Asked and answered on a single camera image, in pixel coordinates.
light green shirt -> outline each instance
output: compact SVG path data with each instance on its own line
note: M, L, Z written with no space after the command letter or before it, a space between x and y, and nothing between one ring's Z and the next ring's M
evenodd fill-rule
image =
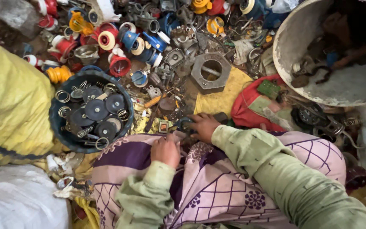
M366 207L339 182L309 168L278 138L260 129L221 125L212 136L239 172L253 176L300 229L366 229ZM175 169L153 161L143 179L130 176L115 196L123 208L116 228L155 229L174 207L169 189ZM185 224L184 229L259 228L252 225Z

metal bucket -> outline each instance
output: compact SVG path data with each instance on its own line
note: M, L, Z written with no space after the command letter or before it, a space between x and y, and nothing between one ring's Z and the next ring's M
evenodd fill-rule
M306 53L308 45L322 34L320 24L333 0L307 0L289 14L280 26L273 44L273 60L281 78L303 97L329 106L360 106L366 104L366 65L354 65L332 73L323 84L320 72L309 85L293 88L292 65Z

large hex nut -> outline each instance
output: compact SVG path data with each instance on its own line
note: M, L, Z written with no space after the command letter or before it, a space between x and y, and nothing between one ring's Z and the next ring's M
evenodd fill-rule
M203 66L220 72L221 75L214 81L206 80L201 74L202 72L205 73L201 70ZM191 80L203 95L221 92L224 90L230 72L231 65L221 53L205 53L196 57L191 71Z

red cloth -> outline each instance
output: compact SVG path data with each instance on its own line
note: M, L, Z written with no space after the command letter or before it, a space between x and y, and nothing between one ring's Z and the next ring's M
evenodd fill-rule
M277 80L277 84L283 84L282 78L279 74L265 76L259 78L258 80L252 82L248 87L246 87L242 93L238 95L235 99L233 107L231 108L231 117L237 126L246 126L249 128L260 128L261 123L266 125L266 130L273 130L273 131L285 131L281 126L271 123L269 119L260 116L259 114L253 112L251 109L248 108L248 105L257 99L259 92L257 91L257 87L262 83L263 80Z

yellow sack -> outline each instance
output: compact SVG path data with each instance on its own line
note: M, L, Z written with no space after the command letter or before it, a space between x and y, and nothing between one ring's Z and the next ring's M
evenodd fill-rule
M53 94L43 73L0 47L0 165L26 164L49 154Z

